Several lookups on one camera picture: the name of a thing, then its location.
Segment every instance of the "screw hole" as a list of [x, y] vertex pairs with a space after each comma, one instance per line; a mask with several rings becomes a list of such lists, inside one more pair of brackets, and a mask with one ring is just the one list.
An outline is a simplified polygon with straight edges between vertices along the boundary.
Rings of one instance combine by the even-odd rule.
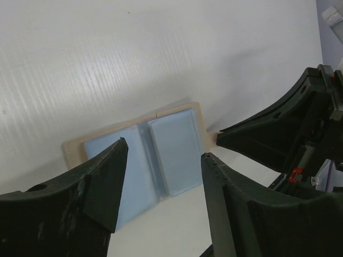
[[278, 118], [280, 117], [280, 115], [281, 115], [281, 113], [278, 112], [277, 114], [275, 114], [275, 115], [273, 116], [273, 119], [278, 119]]
[[306, 86], [304, 86], [304, 87], [302, 88], [302, 90], [301, 90], [301, 94], [302, 94], [302, 93], [304, 93], [304, 92], [305, 92], [305, 90], [306, 90]]
[[45, 188], [47, 188], [48, 186], [45, 184], [38, 184], [35, 185], [33, 187], [31, 187], [29, 190], [27, 190], [27, 192], [33, 192], [33, 191], [39, 191], [39, 190], [43, 190]]

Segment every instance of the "white background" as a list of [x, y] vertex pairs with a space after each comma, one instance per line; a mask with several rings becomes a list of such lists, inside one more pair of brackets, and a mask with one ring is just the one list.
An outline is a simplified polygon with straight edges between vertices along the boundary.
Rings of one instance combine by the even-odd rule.
[[[181, 99], [200, 102], [209, 130], [233, 125], [322, 62], [312, 0], [2, 0], [0, 35], [0, 193], [66, 171], [63, 141]], [[109, 256], [199, 256], [210, 243], [199, 187], [114, 234]]]

